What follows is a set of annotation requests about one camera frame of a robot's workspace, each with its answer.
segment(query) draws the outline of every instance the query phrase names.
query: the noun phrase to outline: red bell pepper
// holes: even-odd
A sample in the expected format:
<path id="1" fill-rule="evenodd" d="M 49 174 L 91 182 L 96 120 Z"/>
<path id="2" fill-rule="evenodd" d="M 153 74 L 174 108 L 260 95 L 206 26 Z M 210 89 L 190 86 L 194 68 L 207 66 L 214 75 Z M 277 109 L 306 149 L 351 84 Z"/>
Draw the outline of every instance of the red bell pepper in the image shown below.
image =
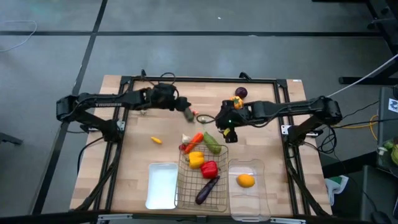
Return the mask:
<path id="1" fill-rule="evenodd" d="M 205 179 L 213 179 L 218 175 L 217 163 L 215 161 L 205 162 L 201 167 L 201 174 Z"/>

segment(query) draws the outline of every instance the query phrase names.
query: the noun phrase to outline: carrot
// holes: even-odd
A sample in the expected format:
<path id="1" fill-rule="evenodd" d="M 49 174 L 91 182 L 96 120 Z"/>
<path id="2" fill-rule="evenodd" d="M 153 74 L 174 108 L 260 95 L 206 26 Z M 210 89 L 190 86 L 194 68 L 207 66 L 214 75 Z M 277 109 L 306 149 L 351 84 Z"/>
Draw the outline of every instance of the carrot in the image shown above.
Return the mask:
<path id="1" fill-rule="evenodd" d="M 189 153 L 196 145 L 197 143 L 202 142 L 203 140 L 203 134 L 202 133 L 197 133 L 192 140 L 189 142 L 187 147 L 185 148 L 185 153 Z"/>

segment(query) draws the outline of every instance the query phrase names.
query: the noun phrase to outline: wooden table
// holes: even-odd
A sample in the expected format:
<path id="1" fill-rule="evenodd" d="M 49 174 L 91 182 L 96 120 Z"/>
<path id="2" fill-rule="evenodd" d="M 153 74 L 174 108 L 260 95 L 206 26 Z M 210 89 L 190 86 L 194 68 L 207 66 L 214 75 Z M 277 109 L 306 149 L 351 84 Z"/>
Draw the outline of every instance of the wooden table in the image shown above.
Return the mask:
<path id="1" fill-rule="evenodd" d="M 117 93 L 120 79 L 121 76 L 118 75 L 106 75 L 100 93 Z M 305 100 L 301 80 L 287 80 L 287 83 L 291 101 Z M 180 95 L 186 96 L 192 103 L 192 109 L 213 116 L 220 111 L 221 101 L 232 96 L 239 86 L 248 89 L 246 102 L 256 100 L 275 102 L 274 90 L 270 84 L 176 82 L 174 85 L 178 88 Z M 147 82 L 134 82 L 134 90 L 148 86 L 150 84 Z M 280 95 L 283 99 L 282 90 L 280 90 Z M 95 115 L 103 119 L 111 119 L 113 111 L 114 108 L 97 108 Z M 296 116 L 294 117 L 295 124 L 300 124 L 307 118 L 307 115 Z M 206 124 L 205 128 L 218 142 L 224 143 L 224 139 L 217 132 L 214 123 Z M 265 164 L 267 199 L 271 215 L 290 217 L 292 208 L 279 128 L 277 119 L 264 128 L 249 126 L 237 128 L 239 142 L 228 144 L 228 159 L 262 159 Z M 153 162 L 178 163 L 178 145 L 181 141 L 181 134 L 193 136 L 200 130 L 203 130 L 202 124 L 188 123 L 183 114 L 176 111 L 153 109 L 149 110 L 146 115 L 141 115 L 139 111 L 130 111 L 111 211 L 133 214 L 230 215 L 229 209 L 223 213 L 184 209 L 146 209 L 149 164 Z M 99 132 L 91 133 L 87 142 L 100 136 Z M 163 144 L 153 143 L 150 139 L 151 136 L 163 140 Z M 306 141 L 315 144 L 314 139 L 307 138 Z M 100 141 L 85 151 L 70 208 L 79 206 L 97 184 L 105 147 L 106 143 Z M 318 152 L 304 145 L 300 146 L 300 155 L 307 188 L 322 208 L 331 213 Z M 297 186 L 295 189 L 299 211 L 303 213 L 301 194 Z M 108 187 L 106 186 L 100 208 L 104 208 L 107 192 Z"/>

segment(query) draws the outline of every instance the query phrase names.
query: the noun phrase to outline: white plate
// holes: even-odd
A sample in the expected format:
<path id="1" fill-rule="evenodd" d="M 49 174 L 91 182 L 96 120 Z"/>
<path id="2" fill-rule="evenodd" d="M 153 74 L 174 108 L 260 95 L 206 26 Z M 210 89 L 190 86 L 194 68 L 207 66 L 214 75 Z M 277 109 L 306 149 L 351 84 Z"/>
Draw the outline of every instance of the white plate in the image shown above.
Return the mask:
<path id="1" fill-rule="evenodd" d="M 178 165 L 174 163 L 154 163 L 149 165 L 148 196 L 145 203 L 148 209 L 175 208 L 177 174 Z"/>

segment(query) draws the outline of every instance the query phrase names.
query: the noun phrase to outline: wire basket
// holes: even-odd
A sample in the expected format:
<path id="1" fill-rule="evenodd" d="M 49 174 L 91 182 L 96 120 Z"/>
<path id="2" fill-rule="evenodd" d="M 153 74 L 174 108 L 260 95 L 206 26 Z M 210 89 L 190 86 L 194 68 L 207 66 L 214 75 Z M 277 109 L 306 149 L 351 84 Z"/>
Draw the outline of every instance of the wire basket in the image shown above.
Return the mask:
<path id="1" fill-rule="evenodd" d="M 205 154 L 205 161 L 215 161 L 217 163 L 218 175 L 220 179 L 213 187 L 206 200 L 197 205 L 195 199 L 199 191 L 210 181 L 204 179 L 200 169 L 189 167 L 188 154 L 180 153 L 178 162 L 178 178 L 175 197 L 177 208 L 203 210 L 211 212 L 223 212 L 228 207 L 228 148 L 221 146 L 218 155 L 213 154 L 207 144 L 197 144 L 191 152 L 200 151 Z"/>

